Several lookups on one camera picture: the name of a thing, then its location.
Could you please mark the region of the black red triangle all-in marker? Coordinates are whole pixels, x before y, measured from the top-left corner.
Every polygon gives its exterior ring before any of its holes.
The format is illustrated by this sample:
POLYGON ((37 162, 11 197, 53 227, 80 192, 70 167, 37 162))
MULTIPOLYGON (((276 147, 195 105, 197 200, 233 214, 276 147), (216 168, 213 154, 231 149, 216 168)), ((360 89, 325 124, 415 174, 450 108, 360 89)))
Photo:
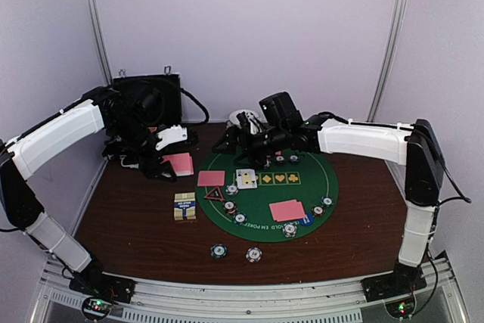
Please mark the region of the black red triangle all-in marker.
POLYGON ((212 200, 212 201, 224 201, 224 195, 222 190, 219 186, 215 186, 211 191, 207 192, 204 196, 205 200, 212 200))

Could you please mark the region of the dark chips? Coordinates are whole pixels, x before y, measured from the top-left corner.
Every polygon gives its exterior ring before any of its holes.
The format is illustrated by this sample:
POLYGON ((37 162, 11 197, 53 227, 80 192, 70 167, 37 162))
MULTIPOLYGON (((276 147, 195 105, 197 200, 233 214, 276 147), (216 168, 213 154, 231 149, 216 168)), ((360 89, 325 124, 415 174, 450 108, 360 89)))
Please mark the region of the dark chips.
POLYGON ((290 163, 298 163, 299 162, 299 156, 297 154, 291 154, 289 156, 289 162, 290 163))
POLYGON ((334 201, 331 197, 326 196, 321 199, 321 205, 324 207, 331 207, 333 204, 334 201))
POLYGON ((245 225, 248 222, 247 215, 245 213, 237 213, 233 216, 233 222, 236 225, 245 225))

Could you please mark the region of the light blue chip stack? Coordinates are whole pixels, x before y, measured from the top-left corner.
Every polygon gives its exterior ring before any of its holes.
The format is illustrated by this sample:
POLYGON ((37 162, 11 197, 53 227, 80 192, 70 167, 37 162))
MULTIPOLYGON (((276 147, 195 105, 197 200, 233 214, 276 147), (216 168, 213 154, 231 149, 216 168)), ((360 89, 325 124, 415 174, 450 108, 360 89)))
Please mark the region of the light blue chip stack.
POLYGON ((245 257, 249 262, 258 262, 262 258, 262 251, 258 247, 251 247, 245 257))

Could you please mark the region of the blue round dealer button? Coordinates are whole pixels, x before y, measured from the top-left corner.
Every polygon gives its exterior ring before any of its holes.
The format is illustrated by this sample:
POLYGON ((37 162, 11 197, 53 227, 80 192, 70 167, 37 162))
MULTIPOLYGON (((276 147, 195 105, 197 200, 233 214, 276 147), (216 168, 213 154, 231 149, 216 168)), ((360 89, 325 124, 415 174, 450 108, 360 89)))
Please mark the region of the blue round dealer button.
POLYGON ((314 223, 314 217, 312 214, 306 214, 303 219, 299 221, 302 226, 310 226, 314 223))

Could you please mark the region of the pink playing card deck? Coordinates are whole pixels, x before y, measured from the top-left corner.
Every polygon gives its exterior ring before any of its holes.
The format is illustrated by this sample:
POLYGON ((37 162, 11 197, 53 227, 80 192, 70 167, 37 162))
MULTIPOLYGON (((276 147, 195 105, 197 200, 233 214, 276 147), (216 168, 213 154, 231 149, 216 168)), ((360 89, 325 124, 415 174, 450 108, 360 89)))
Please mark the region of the pink playing card deck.
POLYGON ((163 160, 170 162, 177 177, 194 174, 193 159, 189 153, 164 155, 163 160))

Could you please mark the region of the dark blue chip stack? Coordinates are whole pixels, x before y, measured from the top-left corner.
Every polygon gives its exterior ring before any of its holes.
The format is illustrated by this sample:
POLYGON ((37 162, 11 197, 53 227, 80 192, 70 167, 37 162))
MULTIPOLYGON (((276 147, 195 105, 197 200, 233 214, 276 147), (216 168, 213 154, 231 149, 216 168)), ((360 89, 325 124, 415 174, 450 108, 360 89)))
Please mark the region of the dark blue chip stack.
POLYGON ((214 259, 221 259, 228 254, 228 248, 223 244, 214 244, 210 248, 210 255, 214 259))

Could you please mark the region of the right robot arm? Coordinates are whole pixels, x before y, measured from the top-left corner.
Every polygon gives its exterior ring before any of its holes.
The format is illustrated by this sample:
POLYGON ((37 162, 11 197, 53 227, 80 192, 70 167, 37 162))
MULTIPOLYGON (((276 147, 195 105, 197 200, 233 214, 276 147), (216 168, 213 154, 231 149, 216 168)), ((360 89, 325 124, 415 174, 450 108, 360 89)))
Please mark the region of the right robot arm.
POLYGON ((320 112, 304 120, 298 110, 268 111, 268 125, 251 132, 243 113, 237 123, 213 145, 217 154, 241 152, 252 168, 264 167, 268 156, 292 149, 326 154, 352 154, 385 160, 406 168, 405 220, 402 246, 388 288, 404 293, 418 276, 436 227, 440 190, 451 175, 441 148, 427 120, 411 124, 360 123, 345 120, 331 112, 320 112))

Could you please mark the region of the two of clubs card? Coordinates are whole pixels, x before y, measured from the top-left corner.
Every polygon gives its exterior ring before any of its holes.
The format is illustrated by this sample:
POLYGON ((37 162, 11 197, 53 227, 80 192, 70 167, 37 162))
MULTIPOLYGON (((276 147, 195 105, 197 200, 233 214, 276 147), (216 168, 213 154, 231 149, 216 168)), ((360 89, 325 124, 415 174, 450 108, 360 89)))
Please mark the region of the two of clubs card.
POLYGON ((237 169, 235 171, 235 177, 239 190, 257 188, 256 172, 254 169, 237 169))

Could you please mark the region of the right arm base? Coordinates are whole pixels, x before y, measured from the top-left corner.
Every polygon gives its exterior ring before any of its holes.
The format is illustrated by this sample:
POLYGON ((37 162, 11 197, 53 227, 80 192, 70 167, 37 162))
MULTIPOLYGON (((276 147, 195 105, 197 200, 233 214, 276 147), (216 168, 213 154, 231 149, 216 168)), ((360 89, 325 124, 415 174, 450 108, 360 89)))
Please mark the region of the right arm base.
POLYGON ((406 275, 389 273, 364 278, 361 285, 368 303, 383 301, 387 313, 393 318, 409 318, 417 308, 415 293, 424 289, 427 281, 417 276, 411 280, 406 275))

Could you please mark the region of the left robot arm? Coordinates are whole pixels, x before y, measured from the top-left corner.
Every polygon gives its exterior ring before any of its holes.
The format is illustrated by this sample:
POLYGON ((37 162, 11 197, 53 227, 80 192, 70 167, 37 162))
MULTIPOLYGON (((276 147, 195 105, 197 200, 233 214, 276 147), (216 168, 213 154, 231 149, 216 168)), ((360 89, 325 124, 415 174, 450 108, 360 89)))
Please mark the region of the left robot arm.
POLYGON ((100 86, 1 144, 1 204, 11 230, 44 247, 93 296, 109 287, 102 264, 45 212, 27 181, 76 142, 104 130, 137 157, 138 169, 146 178, 174 182, 177 176, 163 152, 196 144, 197 133, 164 121, 165 108, 164 94, 147 80, 126 90, 100 86))

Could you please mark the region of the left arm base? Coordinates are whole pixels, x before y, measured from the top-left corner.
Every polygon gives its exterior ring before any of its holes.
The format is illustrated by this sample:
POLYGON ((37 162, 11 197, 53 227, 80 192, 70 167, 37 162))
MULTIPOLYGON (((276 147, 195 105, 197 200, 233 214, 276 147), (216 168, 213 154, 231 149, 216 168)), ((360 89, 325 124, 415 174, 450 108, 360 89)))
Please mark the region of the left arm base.
POLYGON ((89 321, 105 319, 120 303, 130 303, 135 292, 135 281, 113 275, 103 275, 104 285, 89 287, 80 278, 71 278, 69 288, 86 295, 81 302, 81 313, 89 321))

